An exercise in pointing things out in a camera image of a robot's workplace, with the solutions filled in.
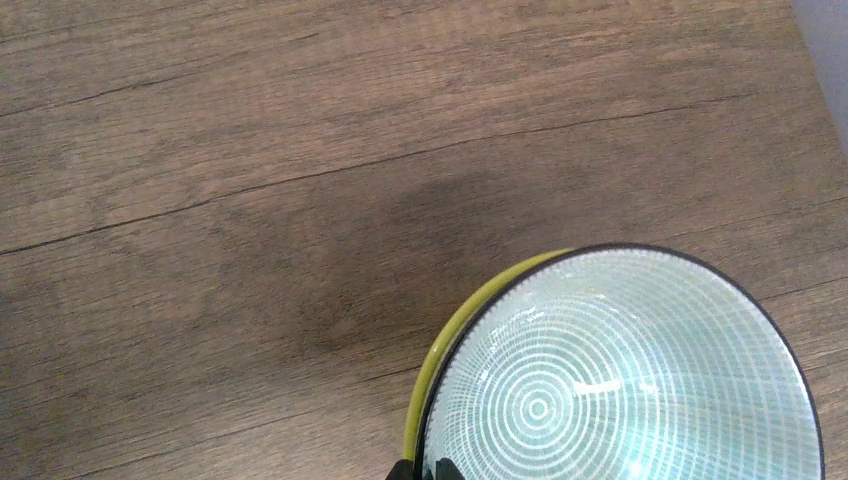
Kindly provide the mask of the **yellow green bowl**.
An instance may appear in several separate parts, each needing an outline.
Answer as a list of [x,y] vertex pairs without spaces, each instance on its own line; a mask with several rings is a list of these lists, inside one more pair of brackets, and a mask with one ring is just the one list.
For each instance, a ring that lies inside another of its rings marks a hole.
[[407,408],[403,435],[402,458],[413,461],[416,455],[422,420],[427,416],[425,403],[433,389],[436,374],[445,362],[448,351],[456,343],[462,329],[484,304],[493,299],[521,274],[551,258],[561,256],[572,249],[559,249],[530,257],[498,273],[471,294],[452,314],[436,339],[433,341],[418,372],[412,396]]

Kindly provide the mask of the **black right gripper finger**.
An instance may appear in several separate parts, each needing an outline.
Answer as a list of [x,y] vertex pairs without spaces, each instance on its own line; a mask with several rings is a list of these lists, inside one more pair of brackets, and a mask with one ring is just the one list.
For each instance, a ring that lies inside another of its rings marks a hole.
[[385,480],[464,480],[464,476],[448,458],[438,460],[431,470],[417,470],[412,460],[402,459],[392,466]]

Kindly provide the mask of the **pale green glass bowl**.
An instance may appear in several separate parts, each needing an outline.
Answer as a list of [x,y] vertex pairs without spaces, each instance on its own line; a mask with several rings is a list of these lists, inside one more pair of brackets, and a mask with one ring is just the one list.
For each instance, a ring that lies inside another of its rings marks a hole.
[[417,470],[464,479],[822,479],[821,426],[774,319],[702,260],[587,246],[511,281],[425,403]]

